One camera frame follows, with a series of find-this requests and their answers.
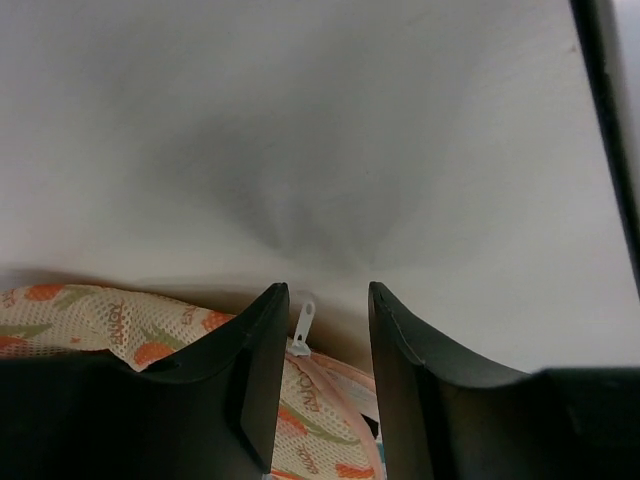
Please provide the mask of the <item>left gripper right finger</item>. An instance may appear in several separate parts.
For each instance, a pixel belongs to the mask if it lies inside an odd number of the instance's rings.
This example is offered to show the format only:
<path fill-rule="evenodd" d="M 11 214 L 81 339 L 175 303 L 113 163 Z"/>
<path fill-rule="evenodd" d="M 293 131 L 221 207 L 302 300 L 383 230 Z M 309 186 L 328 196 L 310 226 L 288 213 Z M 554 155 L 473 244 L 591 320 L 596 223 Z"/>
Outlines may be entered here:
<path fill-rule="evenodd" d="M 635 479 L 639 372 L 524 373 L 492 361 L 369 286 L 369 331 L 392 479 Z"/>

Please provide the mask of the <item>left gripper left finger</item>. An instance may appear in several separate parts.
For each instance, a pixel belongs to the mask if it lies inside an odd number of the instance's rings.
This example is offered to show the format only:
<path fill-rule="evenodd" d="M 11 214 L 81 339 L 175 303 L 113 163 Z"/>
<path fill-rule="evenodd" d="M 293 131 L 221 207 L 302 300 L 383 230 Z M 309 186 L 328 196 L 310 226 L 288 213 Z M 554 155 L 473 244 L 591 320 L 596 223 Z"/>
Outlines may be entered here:
<path fill-rule="evenodd" d="M 90 285 L 1 297 L 5 479 L 265 479 L 289 313 Z"/>

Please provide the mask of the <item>aluminium mounting rail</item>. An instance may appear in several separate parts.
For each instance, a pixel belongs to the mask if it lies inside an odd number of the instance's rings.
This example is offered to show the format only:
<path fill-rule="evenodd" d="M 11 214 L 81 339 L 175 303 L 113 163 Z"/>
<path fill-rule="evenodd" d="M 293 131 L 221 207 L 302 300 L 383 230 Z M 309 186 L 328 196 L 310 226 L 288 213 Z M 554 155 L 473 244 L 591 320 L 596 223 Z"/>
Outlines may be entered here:
<path fill-rule="evenodd" d="M 605 42 L 604 3 L 572 1 L 573 22 L 589 82 L 602 138 L 628 258 L 635 282 L 639 281 L 639 202 L 634 191 L 631 153 L 624 140 L 623 113 L 616 102 L 614 52 Z"/>

